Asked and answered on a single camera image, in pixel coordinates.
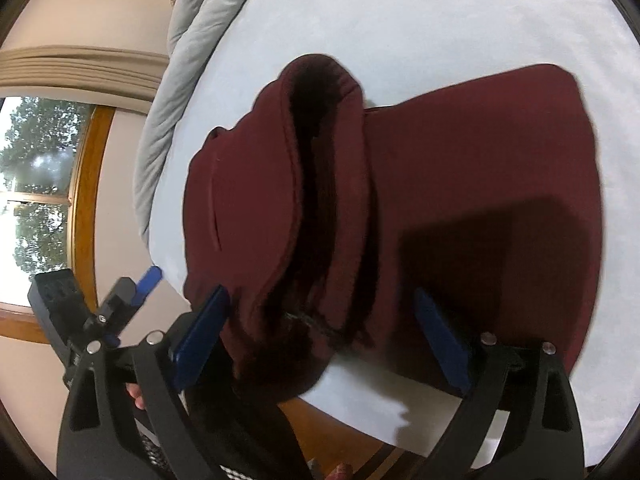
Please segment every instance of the folded cloth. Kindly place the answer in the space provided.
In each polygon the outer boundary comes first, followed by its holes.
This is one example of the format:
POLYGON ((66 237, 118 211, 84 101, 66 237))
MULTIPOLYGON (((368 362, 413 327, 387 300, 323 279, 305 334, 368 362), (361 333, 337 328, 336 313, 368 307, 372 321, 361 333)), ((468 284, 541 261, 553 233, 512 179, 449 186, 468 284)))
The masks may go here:
POLYGON ((212 131, 183 215, 185 297, 229 289, 238 383, 274 400, 343 348, 446 389, 412 314, 418 286, 473 333, 553 342, 568 370, 595 301, 593 131, 553 65, 365 110, 335 60, 300 57, 212 131))

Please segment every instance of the blue gripper pad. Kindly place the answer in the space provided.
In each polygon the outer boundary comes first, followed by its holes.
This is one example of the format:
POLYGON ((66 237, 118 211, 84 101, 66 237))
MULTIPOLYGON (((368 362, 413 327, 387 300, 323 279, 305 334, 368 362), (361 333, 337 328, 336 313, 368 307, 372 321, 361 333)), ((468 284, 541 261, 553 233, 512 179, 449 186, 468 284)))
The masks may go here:
POLYGON ((220 285, 199 312, 182 314, 186 319, 193 320, 171 355, 176 391, 181 392, 198 380, 226 323, 230 307, 229 293, 220 285))
POLYGON ((433 298, 423 288, 414 294, 414 313, 447 382, 466 394, 471 388, 471 349, 458 338, 433 298))
POLYGON ((149 267, 145 275, 136 283, 136 293, 131 300, 131 306, 142 306, 146 297, 156 288, 162 280, 162 269, 160 267, 149 267))

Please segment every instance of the finger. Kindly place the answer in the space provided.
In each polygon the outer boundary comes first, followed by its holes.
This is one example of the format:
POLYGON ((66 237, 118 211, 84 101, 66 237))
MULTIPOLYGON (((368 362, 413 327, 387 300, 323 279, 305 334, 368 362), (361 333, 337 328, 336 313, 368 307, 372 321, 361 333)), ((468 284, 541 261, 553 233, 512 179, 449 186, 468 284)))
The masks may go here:
POLYGON ((326 480, 351 480, 353 478, 353 467, 349 464, 338 464, 336 468, 329 473, 326 480))
POLYGON ((142 388, 135 383, 127 383, 127 391, 134 399, 142 395, 142 388))

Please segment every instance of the white bed sheet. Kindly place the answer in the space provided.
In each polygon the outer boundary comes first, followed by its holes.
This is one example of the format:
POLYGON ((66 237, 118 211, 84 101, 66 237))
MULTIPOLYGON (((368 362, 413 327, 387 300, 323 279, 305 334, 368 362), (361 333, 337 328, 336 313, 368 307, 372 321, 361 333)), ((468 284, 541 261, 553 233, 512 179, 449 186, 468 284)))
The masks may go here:
MULTIPOLYGON (((588 464, 603 458, 640 402, 640 47, 610 0, 248 0, 182 119, 154 198, 150 252, 181 291, 182 195, 191 157, 233 127, 295 57, 330 54, 372 105, 539 62, 572 72, 598 137, 606 240, 599 299, 572 374, 588 464)), ((427 454, 457 400, 337 358, 305 399, 391 444, 427 454)), ((498 414, 476 465, 504 425, 498 414)))

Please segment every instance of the metal screw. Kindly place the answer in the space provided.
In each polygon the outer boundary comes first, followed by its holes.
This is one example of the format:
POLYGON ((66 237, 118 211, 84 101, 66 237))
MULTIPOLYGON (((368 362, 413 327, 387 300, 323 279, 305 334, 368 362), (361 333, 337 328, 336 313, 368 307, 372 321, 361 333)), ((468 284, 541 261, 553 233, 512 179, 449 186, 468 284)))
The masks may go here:
POLYGON ((480 334, 480 341, 483 345, 493 346, 498 342, 498 338, 491 332, 482 332, 480 334))
POLYGON ((95 340, 95 341, 91 341, 86 346, 86 351, 89 352, 89 354, 95 354, 96 352, 100 351, 100 348, 102 348, 102 344, 100 343, 100 341, 95 340))
POLYGON ((160 330, 154 330, 146 336, 146 342, 150 345, 157 345, 164 338, 164 333, 160 330))
POLYGON ((556 346, 549 341, 542 343, 542 351, 547 355, 553 355, 556 353, 556 346))

